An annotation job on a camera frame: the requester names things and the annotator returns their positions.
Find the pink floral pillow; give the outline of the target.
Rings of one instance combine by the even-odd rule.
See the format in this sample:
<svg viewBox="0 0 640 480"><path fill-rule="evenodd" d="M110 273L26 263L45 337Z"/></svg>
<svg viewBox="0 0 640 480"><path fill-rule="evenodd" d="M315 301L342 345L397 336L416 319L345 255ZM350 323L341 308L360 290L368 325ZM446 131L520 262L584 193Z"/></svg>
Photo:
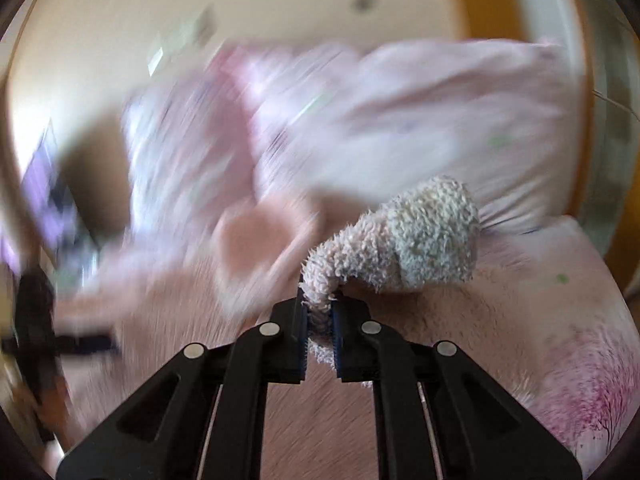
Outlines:
<svg viewBox="0 0 640 480"><path fill-rule="evenodd" d="M573 97L562 51L506 40L253 48L244 65L256 185L373 206L434 176L463 182L484 226L564 211Z"/></svg>
<svg viewBox="0 0 640 480"><path fill-rule="evenodd" d="M366 52L336 41L226 42L206 66L136 93L122 113L131 231L201 236L228 207L286 192L310 198L326 231L356 219L363 202L302 180L320 139L311 115Z"/></svg>

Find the pink floral pillow right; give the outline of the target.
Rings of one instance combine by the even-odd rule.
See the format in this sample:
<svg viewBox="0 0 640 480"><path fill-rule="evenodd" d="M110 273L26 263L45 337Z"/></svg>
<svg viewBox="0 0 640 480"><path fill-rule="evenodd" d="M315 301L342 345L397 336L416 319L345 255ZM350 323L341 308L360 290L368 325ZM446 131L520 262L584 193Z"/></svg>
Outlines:
<svg viewBox="0 0 640 480"><path fill-rule="evenodd" d="M463 182L484 226L564 211L573 97L562 51L506 40L253 48L244 65L256 185L373 206L434 176Z"/></svg>

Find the pink floral pillow left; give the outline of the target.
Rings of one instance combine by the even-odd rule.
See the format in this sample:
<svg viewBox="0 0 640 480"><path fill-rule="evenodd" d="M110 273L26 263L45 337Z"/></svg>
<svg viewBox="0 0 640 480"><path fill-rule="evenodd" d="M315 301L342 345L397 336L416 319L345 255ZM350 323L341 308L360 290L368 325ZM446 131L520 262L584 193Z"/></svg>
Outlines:
<svg viewBox="0 0 640 480"><path fill-rule="evenodd" d="M320 139L311 115L366 52L336 41L226 42L206 66L136 93L122 113L131 231L201 236L228 207L286 192L310 198L326 231L356 219L363 202L302 180Z"/></svg>

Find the pink floral bed sheet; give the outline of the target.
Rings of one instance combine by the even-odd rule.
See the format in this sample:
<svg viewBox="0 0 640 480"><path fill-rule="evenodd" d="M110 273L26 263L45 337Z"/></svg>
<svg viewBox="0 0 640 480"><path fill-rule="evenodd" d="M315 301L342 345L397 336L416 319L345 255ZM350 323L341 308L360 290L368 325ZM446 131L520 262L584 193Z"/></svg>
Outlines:
<svg viewBox="0 0 640 480"><path fill-rule="evenodd" d="M304 200L267 198L228 209L208 240L132 244L56 309L58 326L107 328L119 346L66 366L52 408L70 448L181 347L228 344L296 291L299 267L342 219ZM639 406L639 335L608 268L567 217L524 235L488 235L472 281L383 296L350 284L373 315L407 339L449 339L494 376L591 474ZM318 356L300 387L268 401L268 479L373 479L370 393L341 385Z"/></svg>

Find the white wall switch plate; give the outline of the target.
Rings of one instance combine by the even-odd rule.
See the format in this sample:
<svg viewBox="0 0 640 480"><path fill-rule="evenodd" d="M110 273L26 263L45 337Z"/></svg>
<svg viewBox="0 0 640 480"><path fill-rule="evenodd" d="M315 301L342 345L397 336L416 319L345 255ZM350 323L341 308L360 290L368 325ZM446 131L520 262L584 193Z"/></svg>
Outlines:
<svg viewBox="0 0 640 480"><path fill-rule="evenodd" d="M169 65L203 50L217 31L214 8L206 6L198 15L185 18L158 32L146 57L146 71L153 77Z"/></svg>

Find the pink fleece garment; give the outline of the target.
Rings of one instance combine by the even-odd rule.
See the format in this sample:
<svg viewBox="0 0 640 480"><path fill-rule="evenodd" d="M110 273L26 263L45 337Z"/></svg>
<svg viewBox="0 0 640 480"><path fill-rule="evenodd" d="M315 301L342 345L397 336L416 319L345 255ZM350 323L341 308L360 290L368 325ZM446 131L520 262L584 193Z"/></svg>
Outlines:
<svg viewBox="0 0 640 480"><path fill-rule="evenodd" d="M331 301L360 281L375 292L418 292L431 284L472 278L480 217L465 185L434 177L402 192L315 247L300 289L309 314L309 349L333 361Z"/></svg>

